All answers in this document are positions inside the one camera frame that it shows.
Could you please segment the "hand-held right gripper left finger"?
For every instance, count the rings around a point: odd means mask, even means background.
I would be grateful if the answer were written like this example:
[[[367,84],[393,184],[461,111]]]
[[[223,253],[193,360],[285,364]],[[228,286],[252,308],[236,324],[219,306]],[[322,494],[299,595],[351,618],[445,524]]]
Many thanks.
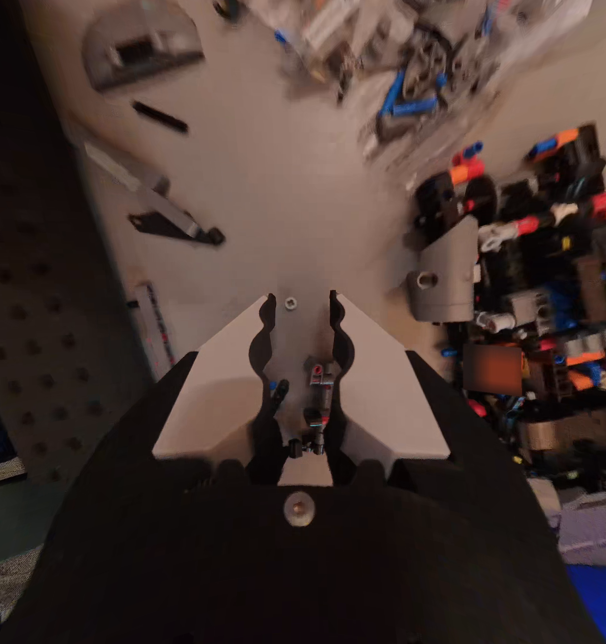
[[[266,374],[276,298],[267,294],[198,350],[152,455],[180,484],[210,484],[231,462],[252,484],[278,484],[288,451]]]

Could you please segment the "grey curved lego panel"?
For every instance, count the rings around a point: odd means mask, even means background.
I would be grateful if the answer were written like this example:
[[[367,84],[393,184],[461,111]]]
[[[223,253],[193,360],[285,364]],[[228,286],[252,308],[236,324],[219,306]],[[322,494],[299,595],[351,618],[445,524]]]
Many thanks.
[[[120,1],[99,13],[82,39],[89,84],[101,94],[202,60],[199,31],[174,1]]]

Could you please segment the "clear bag of lego liftarms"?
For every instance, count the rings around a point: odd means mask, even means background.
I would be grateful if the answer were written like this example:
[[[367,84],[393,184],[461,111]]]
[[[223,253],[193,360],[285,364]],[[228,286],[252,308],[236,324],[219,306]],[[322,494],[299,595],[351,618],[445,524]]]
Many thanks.
[[[399,139],[422,143],[464,111],[498,67],[486,24],[458,39],[421,24],[402,48],[401,66],[374,117],[363,156],[374,158]]]

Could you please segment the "blue plastic bin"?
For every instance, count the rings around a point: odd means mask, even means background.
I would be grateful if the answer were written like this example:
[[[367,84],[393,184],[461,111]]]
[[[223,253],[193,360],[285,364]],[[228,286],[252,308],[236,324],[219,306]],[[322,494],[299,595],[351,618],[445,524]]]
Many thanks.
[[[567,572],[606,639],[606,567],[567,565]]]

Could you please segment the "small grey lego assembly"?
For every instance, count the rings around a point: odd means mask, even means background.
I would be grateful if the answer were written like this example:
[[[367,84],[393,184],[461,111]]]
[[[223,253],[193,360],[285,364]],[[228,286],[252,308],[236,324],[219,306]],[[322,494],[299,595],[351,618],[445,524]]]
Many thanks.
[[[288,442],[288,456],[299,459],[304,453],[325,453],[325,429],[330,420],[335,384],[333,362],[309,356],[304,363],[309,395],[302,409],[304,429]]]

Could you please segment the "lego car model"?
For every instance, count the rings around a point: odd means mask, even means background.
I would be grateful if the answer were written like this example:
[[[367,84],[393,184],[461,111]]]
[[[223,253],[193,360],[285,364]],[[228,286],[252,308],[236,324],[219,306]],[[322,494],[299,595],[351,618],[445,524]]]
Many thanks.
[[[445,327],[453,385],[514,460],[606,489],[606,157],[595,121],[536,142],[499,181],[476,142],[414,193],[426,245],[406,284]]]

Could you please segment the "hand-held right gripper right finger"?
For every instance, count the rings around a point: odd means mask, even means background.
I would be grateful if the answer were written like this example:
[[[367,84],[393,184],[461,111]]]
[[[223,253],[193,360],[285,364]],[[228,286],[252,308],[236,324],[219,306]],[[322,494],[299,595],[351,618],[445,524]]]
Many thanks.
[[[447,463],[451,450],[404,346],[344,294],[330,293],[339,454],[374,461],[388,477],[398,461]]]

